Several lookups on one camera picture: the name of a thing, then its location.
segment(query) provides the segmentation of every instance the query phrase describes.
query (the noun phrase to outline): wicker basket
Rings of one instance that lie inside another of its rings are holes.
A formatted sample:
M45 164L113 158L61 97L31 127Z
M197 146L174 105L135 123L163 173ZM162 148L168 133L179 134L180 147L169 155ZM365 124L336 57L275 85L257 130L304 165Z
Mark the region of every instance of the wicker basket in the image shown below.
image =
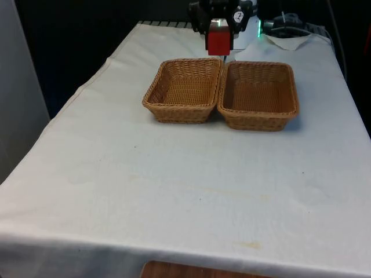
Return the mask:
M159 122L205 122L217 103L222 63L216 58L163 62L143 105Z
M299 112L291 67L282 63L228 63L221 77L217 107L233 129L282 130Z

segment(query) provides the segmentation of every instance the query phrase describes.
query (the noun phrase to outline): sticker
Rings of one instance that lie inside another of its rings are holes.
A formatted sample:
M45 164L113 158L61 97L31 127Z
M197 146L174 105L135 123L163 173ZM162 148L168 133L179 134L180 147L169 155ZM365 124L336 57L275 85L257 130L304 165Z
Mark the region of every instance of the sticker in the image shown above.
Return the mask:
M238 12L235 12L233 15L233 19L236 23L241 23L243 19L243 12L240 10Z

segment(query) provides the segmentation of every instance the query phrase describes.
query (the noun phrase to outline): wooden floor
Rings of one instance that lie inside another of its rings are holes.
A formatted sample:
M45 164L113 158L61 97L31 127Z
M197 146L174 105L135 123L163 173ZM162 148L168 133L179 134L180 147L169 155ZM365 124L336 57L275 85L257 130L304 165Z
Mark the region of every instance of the wooden floor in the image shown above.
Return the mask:
M263 276L228 272L210 268L170 264L167 262L149 262L140 278L267 278Z

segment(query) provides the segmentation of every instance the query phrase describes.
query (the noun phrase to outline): gray wall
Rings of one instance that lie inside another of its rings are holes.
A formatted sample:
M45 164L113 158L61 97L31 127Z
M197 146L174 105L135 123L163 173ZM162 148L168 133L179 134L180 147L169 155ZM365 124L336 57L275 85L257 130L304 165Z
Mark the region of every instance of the gray wall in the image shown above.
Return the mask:
M13 0L0 0L0 183L48 121L15 5Z

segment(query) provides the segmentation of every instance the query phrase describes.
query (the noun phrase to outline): white tablecloth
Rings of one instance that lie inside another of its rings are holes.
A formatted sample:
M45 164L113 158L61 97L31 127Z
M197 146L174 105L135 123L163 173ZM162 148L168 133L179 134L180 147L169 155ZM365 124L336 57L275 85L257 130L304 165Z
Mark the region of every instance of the white tablecloth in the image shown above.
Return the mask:
M206 57L204 41L138 25L0 186L0 275L138 277L156 259L370 277L370 139L330 46L309 45L328 62L290 61L301 110L284 131L161 124L141 105L159 64Z

